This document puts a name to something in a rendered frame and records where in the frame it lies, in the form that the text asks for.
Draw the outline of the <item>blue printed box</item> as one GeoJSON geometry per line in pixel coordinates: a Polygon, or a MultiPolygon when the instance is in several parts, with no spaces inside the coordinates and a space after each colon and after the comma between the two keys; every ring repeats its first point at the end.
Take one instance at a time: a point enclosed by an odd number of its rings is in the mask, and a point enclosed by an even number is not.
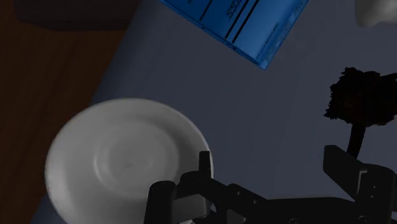
{"type": "Polygon", "coordinates": [[[159,0],[262,69],[309,0],[159,0]]]}

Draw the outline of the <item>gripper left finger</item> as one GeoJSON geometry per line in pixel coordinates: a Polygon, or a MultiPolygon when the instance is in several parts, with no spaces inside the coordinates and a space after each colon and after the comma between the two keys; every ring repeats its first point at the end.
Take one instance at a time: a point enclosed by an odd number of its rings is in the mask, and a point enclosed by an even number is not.
{"type": "Polygon", "coordinates": [[[144,224],[253,224],[268,200],[239,185],[216,181],[211,168],[211,153],[201,151],[198,170],[182,174],[178,184],[152,184],[144,224]]]}

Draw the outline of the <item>white round plate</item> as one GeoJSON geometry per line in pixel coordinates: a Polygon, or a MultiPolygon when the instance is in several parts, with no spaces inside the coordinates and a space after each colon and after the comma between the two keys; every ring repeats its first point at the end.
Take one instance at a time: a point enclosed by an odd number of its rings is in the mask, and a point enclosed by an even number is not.
{"type": "Polygon", "coordinates": [[[143,224],[150,186],[196,171],[208,149],[201,131],[167,105],[104,101],[56,135],[46,156],[46,189],[66,224],[143,224]]]}

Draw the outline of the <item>dark bushy plant with stem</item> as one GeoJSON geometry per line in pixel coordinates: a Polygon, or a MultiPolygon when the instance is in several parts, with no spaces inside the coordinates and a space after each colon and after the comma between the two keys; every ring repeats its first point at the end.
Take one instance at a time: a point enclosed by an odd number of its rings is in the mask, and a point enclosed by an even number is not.
{"type": "Polygon", "coordinates": [[[347,152],[355,158],[367,128],[386,125],[397,117],[397,73],[381,75],[346,67],[330,92],[324,116],[352,125],[347,152]]]}

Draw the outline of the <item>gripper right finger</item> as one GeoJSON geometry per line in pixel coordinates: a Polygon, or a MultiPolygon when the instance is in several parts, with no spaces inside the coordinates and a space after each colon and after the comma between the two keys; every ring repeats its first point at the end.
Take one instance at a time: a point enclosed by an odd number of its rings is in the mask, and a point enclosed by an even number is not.
{"type": "Polygon", "coordinates": [[[326,145],[323,171],[354,200],[348,213],[357,224],[397,224],[392,219],[393,170],[365,164],[338,146],[326,145]]]}

